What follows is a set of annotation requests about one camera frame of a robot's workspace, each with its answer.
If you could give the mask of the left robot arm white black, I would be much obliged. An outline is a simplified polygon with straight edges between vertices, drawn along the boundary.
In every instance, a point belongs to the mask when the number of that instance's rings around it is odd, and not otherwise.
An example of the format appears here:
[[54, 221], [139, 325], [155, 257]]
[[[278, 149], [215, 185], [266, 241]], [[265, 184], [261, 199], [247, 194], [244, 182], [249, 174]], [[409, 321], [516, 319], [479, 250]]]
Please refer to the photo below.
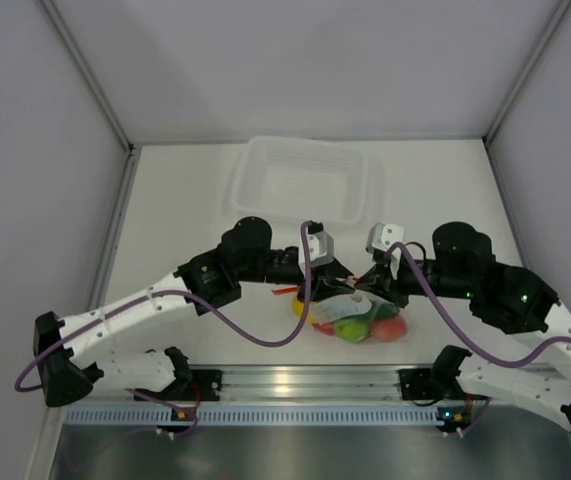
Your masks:
[[193, 257], [147, 288], [91, 311], [35, 319], [30, 368], [49, 407], [63, 407], [92, 392], [130, 390], [142, 399], [178, 400], [190, 390], [193, 375], [187, 357], [170, 340], [151, 340], [211, 313], [250, 342], [266, 348], [291, 343], [256, 338], [221, 311], [241, 297], [244, 283], [295, 286], [302, 294], [302, 320], [321, 287], [352, 290], [351, 271], [334, 256], [333, 239], [320, 223], [306, 221], [300, 242], [271, 246], [272, 228], [246, 217], [225, 232], [212, 250]]

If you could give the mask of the green fake cucumber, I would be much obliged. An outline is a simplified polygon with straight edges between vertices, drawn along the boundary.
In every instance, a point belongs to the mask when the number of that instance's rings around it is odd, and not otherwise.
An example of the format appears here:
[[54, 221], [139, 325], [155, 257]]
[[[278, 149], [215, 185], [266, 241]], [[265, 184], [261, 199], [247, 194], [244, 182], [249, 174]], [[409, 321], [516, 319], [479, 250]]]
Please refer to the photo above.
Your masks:
[[367, 312], [366, 321], [371, 323], [391, 320], [399, 315], [400, 309], [394, 303], [375, 300], [371, 302], [371, 308]]

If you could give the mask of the clear zip top bag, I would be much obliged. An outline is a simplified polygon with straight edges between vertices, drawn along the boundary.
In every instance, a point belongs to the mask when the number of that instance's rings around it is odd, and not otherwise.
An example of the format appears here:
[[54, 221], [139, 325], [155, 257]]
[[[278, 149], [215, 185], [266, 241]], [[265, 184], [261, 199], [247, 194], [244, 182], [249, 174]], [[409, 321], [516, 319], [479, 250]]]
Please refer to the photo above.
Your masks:
[[[355, 289], [355, 279], [356, 279], [355, 277], [350, 277], [348, 279], [338, 279], [338, 280], [343, 283], [351, 285]], [[355, 290], [355, 293], [352, 295], [339, 295], [318, 303], [312, 303], [310, 300], [310, 305], [313, 305], [313, 315], [316, 319], [316, 323], [334, 323], [335, 321], [341, 319], [355, 319], [361, 322], [367, 322], [366, 315], [371, 308], [371, 302], [372, 301], [362, 296]], [[402, 317], [405, 320], [403, 314], [401, 313], [401, 309], [400, 309], [400, 315], [398, 317]], [[367, 322], [367, 323], [369, 324], [369, 336], [365, 340], [356, 344], [383, 343], [376, 341], [371, 337], [370, 329], [371, 325], [374, 322], [371, 323]]]

